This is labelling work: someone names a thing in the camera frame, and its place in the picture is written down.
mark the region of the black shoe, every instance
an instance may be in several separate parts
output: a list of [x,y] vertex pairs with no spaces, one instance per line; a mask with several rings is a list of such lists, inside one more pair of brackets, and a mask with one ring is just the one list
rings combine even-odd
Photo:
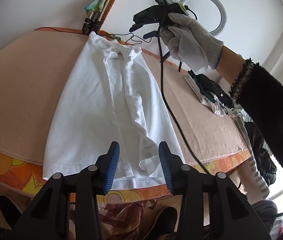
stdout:
[[174,207],[163,208],[155,218],[152,228],[144,240],[156,240],[159,236],[174,232],[177,223],[177,210]]
[[257,215],[260,217],[268,232],[272,230],[277,214],[277,206],[276,204],[268,199],[258,201],[252,204],[252,207],[256,211]]

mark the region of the black sleeve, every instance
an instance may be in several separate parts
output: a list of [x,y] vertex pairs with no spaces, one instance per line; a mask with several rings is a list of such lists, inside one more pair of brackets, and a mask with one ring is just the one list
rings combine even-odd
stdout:
[[283,86],[248,59],[231,87],[231,96],[256,123],[283,167]]

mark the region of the patterned fabric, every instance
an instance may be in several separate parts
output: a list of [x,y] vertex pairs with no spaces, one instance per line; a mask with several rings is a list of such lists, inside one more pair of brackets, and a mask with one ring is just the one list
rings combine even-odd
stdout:
[[[98,204],[101,230],[104,240],[135,240],[139,236],[138,226],[145,209],[156,204],[156,200],[126,204]],[[75,204],[70,205],[69,239],[75,240]]]
[[245,112],[245,110],[243,109],[243,113],[245,113],[245,117],[244,117],[244,122],[253,122],[253,119],[249,116],[249,114],[247,114]]
[[[211,161],[206,168],[211,174],[218,171],[227,172],[250,157],[249,151],[239,151],[226,158]],[[199,165],[194,166],[198,171],[203,172]],[[20,194],[33,197],[45,184],[42,179],[43,167],[25,161],[9,157],[0,153],[0,184],[8,186],[10,189]],[[141,200],[159,198],[170,195],[166,185],[159,185],[150,188],[111,190],[106,196],[97,196],[98,203],[129,203]]]
[[244,126],[245,111],[242,107],[235,107],[232,110],[235,113],[235,117],[233,117],[234,124],[242,135],[242,138],[248,147],[248,151],[250,152],[250,158],[238,168],[237,173],[247,192],[249,203],[255,203],[268,196],[269,187],[257,169],[253,150]]

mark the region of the white work glove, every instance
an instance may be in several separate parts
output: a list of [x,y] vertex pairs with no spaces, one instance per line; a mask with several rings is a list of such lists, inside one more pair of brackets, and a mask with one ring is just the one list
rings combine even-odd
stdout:
[[178,13],[169,13],[168,16],[176,25],[169,26],[168,30],[162,28],[160,37],[171,56],[185,62],[195,73],[203,73],[207,65],[215,69],[224,43],[195,19]]

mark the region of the black jacket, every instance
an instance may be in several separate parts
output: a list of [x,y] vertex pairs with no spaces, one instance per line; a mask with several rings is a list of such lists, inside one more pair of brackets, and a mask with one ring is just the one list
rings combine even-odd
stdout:
[[265,139],[257,125],[254,122],[245,122],[245,128],[252,146],[257,169],[269,186],[276,180],[277,167],[270,158],[268,151],[263,148]]
[[283,167],[283,86],[258,64],[248,77],[236,99],[256,123]]

